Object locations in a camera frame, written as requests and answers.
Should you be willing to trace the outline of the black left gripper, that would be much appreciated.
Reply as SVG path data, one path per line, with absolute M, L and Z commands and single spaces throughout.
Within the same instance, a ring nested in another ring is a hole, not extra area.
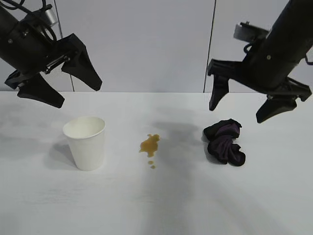
M 33 99 L 61 108 L 64 97 L 41 76 L 50 72 L 50 66 L 67 57 L 61 70 L 95 91 L 102 80 L 95 71 L 85 44 L 75 35 L 51 42 L 42 33 L 45 21 L 27 15 L 18 21 L 9 12 L 0 13 L 0 58 L 15 71 L 5 80 L 11 89 L 19 89 L 19 98 Z

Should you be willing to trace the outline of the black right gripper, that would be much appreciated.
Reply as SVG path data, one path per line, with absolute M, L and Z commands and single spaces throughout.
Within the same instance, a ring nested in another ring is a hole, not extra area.
M 257 111 L 257 123 L 293 111 L 297 107 L 293 97 L 305 101 L 312 94 L 309 86 L 289 78 L 290 72 L 313 46 L 311 32 L 235 33 L 234 38 L 248 43 L 244 48 L 246 56 L 243 61 L 213 59 L 209 63 L 207 73 L 214 76 L 210 111 L 214 111 L 229 93 L 230 79 L 273 96 Z

